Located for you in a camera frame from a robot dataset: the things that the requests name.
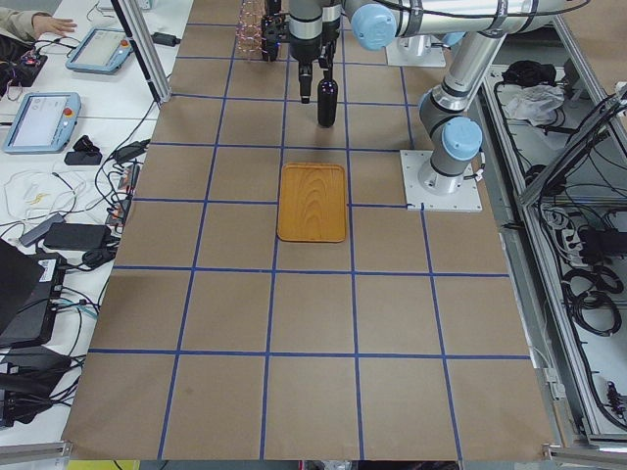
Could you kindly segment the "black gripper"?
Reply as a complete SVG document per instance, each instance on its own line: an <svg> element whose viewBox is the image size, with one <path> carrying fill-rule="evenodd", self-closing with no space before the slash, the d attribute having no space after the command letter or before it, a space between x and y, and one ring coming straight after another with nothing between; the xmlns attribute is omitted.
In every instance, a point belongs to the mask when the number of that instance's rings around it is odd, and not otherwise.
<svg viewBox="0 0 627 470"><path fill-rule="evenodd" d="M333 78L333 65L338 34L323 34L314 39L301 39L291 34L290 55L298 64L299 93L303 104L311 101L313 62L318 64L325 80Z"/></svg>

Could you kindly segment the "person's hand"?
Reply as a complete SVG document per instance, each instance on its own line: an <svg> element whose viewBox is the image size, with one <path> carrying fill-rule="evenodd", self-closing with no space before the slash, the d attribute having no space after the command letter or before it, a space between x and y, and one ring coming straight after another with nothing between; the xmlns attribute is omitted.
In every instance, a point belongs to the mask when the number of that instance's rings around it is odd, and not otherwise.
<svg viewBox="0 0 627 470"><path fill-rule="evenodd" d="M43 15L41 13L32 16L31 24L33 26L34 38L39 38L43 34L48 33L58 36L66 36L68 33L72 33L76 29L76 23L72 19L60 19Z"/></svg>

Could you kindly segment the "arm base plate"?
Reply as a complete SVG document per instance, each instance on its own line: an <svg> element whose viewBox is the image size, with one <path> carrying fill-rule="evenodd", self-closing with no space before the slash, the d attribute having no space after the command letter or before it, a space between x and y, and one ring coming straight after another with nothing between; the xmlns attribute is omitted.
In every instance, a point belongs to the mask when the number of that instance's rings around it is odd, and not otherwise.
<svg viewBox="0 0 627 470"><path fill-rule="evenodd" d="M483 207L471 163L464 173L444 176L431 165L431 151L400 152L406 208L427 212L481 212Z"/></svg>
<svg viewBox="0 0 627 470"><path fill-rule="evenodd" d="M446 66L443 45L433 35L396 38L386 47L387 65L441 69Z"/></svg>

